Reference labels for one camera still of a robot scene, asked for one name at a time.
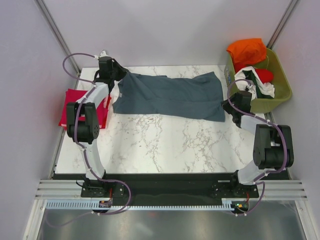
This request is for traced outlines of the blue grey t shirt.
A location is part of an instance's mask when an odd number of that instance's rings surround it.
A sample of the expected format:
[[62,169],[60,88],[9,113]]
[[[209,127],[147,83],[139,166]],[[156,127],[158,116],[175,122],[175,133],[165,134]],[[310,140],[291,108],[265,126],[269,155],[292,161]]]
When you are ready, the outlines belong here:
[[116,114],[161,114],[195,120],[224,122],[223,89],[214,72],[194,78],[170,78],[128,72],[118,83],[113,103]]

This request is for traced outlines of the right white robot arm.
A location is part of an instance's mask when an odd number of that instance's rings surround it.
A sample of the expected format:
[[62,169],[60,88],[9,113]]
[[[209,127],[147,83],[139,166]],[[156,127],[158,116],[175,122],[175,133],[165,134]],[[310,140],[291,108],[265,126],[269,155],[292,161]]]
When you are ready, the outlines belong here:
[[251,113],[251,96],[250,92],[239,91],[221,103],[238,128],[254,135],[252,161],[236,170],[229,184],[229,191],[235,197],[242,196],[247,185],[254,185],[263,177],[279,173],[294,163],[291,128]]

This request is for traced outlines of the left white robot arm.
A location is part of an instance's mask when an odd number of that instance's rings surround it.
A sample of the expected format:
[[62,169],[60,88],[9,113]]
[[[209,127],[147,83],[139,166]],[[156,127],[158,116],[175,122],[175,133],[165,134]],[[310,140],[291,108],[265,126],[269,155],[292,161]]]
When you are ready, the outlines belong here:
[[115,82],[122,80],[128,70],[105,51],[94,58],[98,60],[98,70],[94,80],[90,82],[89,90],[77,101],[66,105],[66,130],[82,152],[86,178],[97,180],[92,185],[92,191],[99,197],[104,197],[109,193],[110,185],[103,180],[105,168],[97,144],[100,133],[97,108],[103,100],[108,99]]

